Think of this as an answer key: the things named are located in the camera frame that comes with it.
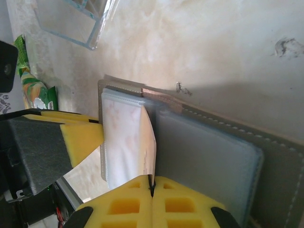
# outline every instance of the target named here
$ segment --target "transparent plastic container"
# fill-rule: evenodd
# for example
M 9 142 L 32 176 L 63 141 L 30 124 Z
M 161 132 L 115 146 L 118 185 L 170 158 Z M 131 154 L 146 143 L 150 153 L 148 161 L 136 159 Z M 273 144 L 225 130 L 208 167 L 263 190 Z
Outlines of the transparent plastic container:
M 36 0 L 40 27 L 94 50 L 116 0 Z

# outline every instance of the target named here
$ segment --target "green snack package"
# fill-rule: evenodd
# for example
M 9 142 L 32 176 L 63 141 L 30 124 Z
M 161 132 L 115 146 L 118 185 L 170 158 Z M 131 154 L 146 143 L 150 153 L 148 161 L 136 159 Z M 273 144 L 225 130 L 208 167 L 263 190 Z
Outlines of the green snack package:
M 28 71 L 30 71 L 29 61 L 28 61 L 29 58 L 25 46 L 24 36 L 23 35 L 18 36 L 14 42 L 14 45 L 18 49 L 18 60 L 17 60 L 16 70 L 18 75 L 21 77 L 24 69 L 28 69 Z
M 26 108 L 58 110 L 56 87 L 47 89 L 43 82 L 27 71 L 23 72 L 21 82 Z

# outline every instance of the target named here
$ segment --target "white surface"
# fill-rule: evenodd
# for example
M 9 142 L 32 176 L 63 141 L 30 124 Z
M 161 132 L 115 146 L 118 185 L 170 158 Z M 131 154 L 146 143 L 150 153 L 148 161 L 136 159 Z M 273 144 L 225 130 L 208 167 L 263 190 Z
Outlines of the white surface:
M 98 116 L 104 74 L 172 93 L 181 82 L 178 96 L 189 102 L 304 139 L 304 55 L 275 52 L 284 38 L 304 44 L 303 1 L 122 0 L 96 51 L 40 30 L 30 3 L 8 1 L 13 36 L 31 34 L 39 78 L 58 87 L 61 110 Z M 98 195 L 104 191 L 98 152 L 93 156 L 80 176 Z M 69 175 L 78 185 L 79 173 Z
M 56 228 L 56 227 L 58 227 L 58 219 L 56 215 L 51 215 L 29 226 L 29 228 Z
M 6 43 L 13 42 L 8 8 L 6 1 L 3 0 L 0 1 L 0 40 Z

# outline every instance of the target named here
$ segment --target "stain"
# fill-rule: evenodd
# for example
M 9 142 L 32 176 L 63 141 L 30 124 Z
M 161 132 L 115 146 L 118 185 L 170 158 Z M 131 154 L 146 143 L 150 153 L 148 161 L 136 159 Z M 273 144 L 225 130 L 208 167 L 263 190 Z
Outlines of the stain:
M 155 10 L 156 0 L 142 1 L 142 9 L 146 17 L 149 17 Z
M 96 175 L 95 175 L 95 173 L 91 174 L 90 182 L 93 183 L 93 184 L 96 184 Z
M 188 96 L 192 96 L 192 95 L 193 95 L 193 93 L 190 92 L 187 88 L 183 87 L 183 86 L 181 85 L 180 82 L 177 82 L 177 83 L 176 83 L 176 92 L 177 92 L 178 94 L 179 94 L 180 92 L 182 92 L 183 94 L 186 94 L 186 95 L 188 95 Z
M 114 129 L 117 129 L 117 122 L 116 122 L 115 120 L 113 120 L 113 122 L 112 122 L 112 127 L 113 127 Z
M 180 1 L 173 1 L 173 4 L 176 4 L 177 8 L 186 9 L 190 5 L 197 6 L 196 0 L 180 0 Z
M 135 134 L 135 135 L 133 136 L 133 139 L 134 139 L 134 142 L 138 142 L 138 135 Z
M 125 144 L 127 145 L 127 148 L 131 151 L 133 149 L 133 141 L 132 136 L 128 135 L 125 139 Z
M 130 114 L 131 114 L 131 119 L 133 120 L 133 122 L 136 122 L 136 114 L 137 114 L 137 108 L 133 108 L 131 111 L 130 111 Z
M 300 54 L 304 54 L 304 45 L 295 38 L 283 38 L 275 44 L 276 56 L 297 58 Z

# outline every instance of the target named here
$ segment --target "red wire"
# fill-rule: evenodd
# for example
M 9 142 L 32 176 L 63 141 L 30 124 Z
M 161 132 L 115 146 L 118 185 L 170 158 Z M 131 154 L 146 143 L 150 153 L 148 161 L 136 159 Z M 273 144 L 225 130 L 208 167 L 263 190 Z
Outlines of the red wire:
M 57 215 L 57 219 L 58 219 L 58 228 L 62 228 L 64 219 L 62 217 L 59 207 L 56 207 L 56 215 Z

